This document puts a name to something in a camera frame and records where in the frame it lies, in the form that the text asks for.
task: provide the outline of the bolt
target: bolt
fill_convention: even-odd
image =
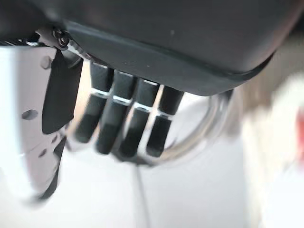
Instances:
[[[40,66],[45,70],[50,69],[52,66],[52,59],[50,56],[44,56],[40,62]]]

